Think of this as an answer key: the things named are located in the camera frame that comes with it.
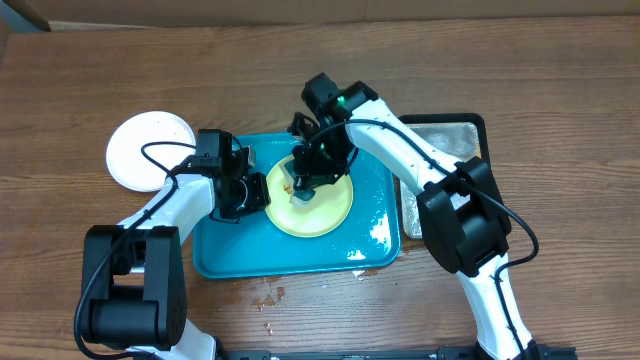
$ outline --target table surface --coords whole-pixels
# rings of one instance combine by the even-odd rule
[[[321,71],[365,81],[396,114],[481,114],[504,200],[540,237],[538,258],[511,271],[534,338],[585,359],[640,358],[640,17],[12,35],[0,71],[1,357],[81,358],[84,233],[151,197],[106,171],[121,122],[161,109],[194,129],[282,131]],[[509,241],[512,257],[530,250],[520,229]],[[430,349],[476,336],[456,277],[419,242],[362,281],[214,282],[194,270],[191,241],[183,256],[189,318],[229,349]]]

